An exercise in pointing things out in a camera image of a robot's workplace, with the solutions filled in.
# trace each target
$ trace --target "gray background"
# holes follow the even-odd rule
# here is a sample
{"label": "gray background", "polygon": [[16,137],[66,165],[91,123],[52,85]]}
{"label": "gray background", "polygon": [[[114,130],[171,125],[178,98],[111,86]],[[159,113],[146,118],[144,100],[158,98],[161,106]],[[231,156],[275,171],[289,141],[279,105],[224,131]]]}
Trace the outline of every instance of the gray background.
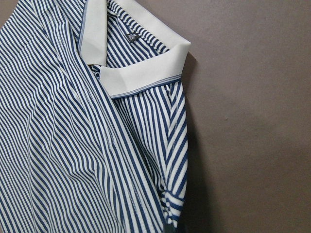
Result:
{"label": "gray background", "polygon": [[192,43],[189,233],[311,232],[311,1],[138,2]]}

